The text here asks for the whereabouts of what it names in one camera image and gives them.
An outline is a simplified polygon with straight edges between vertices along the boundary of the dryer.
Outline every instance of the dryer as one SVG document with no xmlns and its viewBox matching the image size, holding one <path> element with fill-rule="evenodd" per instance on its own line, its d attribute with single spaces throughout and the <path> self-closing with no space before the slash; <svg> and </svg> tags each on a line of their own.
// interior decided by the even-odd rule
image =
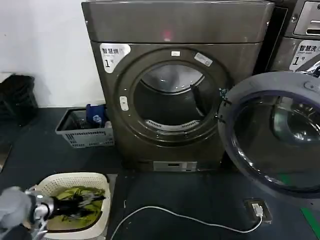
<svg viewBox="0 0 320 240">
<path fill-rule="evenodd" d="M 126 167 L 219 168 L 218 107 L 252 75 L 273 7 L 263 0 L 82 3 Z"/>
</svg>

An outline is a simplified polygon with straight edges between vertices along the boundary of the power cord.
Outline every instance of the power cord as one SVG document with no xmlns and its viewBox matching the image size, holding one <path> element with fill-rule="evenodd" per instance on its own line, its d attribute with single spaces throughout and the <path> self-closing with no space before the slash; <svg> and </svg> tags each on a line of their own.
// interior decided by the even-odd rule
<svg viewBox="0 0 320 240">
<path fill-rule="evenodd" d="M 228 227 L 228 226 L 223 226 L 223 225 L 219 225 L 219 224 L 214 224 L 214 223 L 208 223 L 208 222 L 205 222 L 205 221 L 201 221 L 199 219 L 196 219 L 196 218 L 193 218 L 193 217 L 190 217 L 190 216 L 185 216 L 185 215 L 180 215 L 178 213 L 175 213 L 173 211 L 170 211 L 168 209 L 165 209 L 165 208 L 162 208 L 162 207 L 159 207 L 159 206 L 144 206 L 144 207 L 141 207 L 135 211 L 133 211 L 132 213 L 130 213 L 128 216 L 126 216 L 124 219 L 121 220 L 121 222 L 118 224 L 118 226 L 115 228 L 110 240 L 113 240 L 114 236 L 116 235 L 118 229 L 120 228 L 120 226 L 128 219 L 130 218 L 132 215 L 136 214 L 137 212 L 140 212 L 141 210 L 144 210 L 144 209 L 158 209 L 158 210 L 161 210 L 161 211 L 164 211 L 166 213 L 169 213 L 171 215 L 174 215 L 174 216 L 177 216 L 177 217 L 180 217 L 180 218 L 184 218 L 184 219 L 189 219 L 189 220 L 192 220 L 192 221 L 195 221 L 195 222 L 198 222 L 198 223 L 201 223 L 201 224 L 204 224 L 204 225 L 207 225 L 207 226 L 211 226 L 211 227 L 219 227 L 219 228 L 223 228 L 223 229 L 228 229 L 228 230 L 231 230 L 231 231 L 234 231 L 234 232 L 237 232 L 237 233 L 240 233 L 240 234 L 247 234 L 247 233 L 251 233 L 253 232 L 254 230 L 256 230 L 262 223 L 262 220 L 263 220 L 263 208 L 261 206 L 257 207 L 254 209 L 254 212 L 256 214 L 257 217 L 260 218 L 260 221 L 259 223 L 254 226 L 253 228 L 249 229 L 249 230 L 238 230 L 238 229 L 234 229 L 234 228 L 231 228 L 231 227 Z"/>
</svg>

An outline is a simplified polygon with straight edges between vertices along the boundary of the robotic arm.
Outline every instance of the robotic arm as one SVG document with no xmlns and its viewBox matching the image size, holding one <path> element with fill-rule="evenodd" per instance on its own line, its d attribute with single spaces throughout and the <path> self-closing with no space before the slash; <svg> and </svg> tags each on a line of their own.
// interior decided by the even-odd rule
<svg viewBox="0 0 320 240">
<path fill-rule="evenodd" d="M 60 215 L 86 216 L 92 212 L 84 207 L 104 198 L 87 194 L 59 200 L 35 190 L 23 192 L 18 187 L 8 188 L 0 195 L 0 240 L 22 223 L 30 225 L 32 240 L 41 240 L 48 232 L 48 219 Z"/>
</svg>

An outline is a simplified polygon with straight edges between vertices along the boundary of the gray plastic basket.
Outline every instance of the gray plastic basket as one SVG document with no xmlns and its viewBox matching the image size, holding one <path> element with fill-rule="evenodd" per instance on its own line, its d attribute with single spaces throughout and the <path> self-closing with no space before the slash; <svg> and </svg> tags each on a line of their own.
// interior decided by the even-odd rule
<svg viewBox="0 0 320 240">
<path fill-rule="evenodd" d="M 86 109 L 71 108 L 66 111 L 55 132 L 62 135 L 76 149 L 115 145 L 114 133 L 109 121 L 104 128 L 90 127 L 86 120 Z"/>
</svg>

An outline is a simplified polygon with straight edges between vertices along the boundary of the green tape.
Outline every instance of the green tape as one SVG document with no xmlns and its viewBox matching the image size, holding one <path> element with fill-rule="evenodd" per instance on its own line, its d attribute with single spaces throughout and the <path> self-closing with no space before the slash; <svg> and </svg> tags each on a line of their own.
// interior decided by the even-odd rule
<svg viewBox="0 0 320 240">
<path fill-rule="evenodd" d="M 280 175 L 279 177 L 283 183 L 285 183 L 287 185 L 290 183 L 290 178 L 287 175 Z M 310 209 L 308 209 L 306 207 L 302 207 L 302 208 L 300 208 L 300 210 L 301 210 L 304 218 L 306 219 L 306 221 L 308 222 L 308 224 L 312 228 L 315 236 L 320 240 L 320 225 L 319 225 L 317 219 L 314 217 L 314 215 L 312 214 Z"/>
</svg>

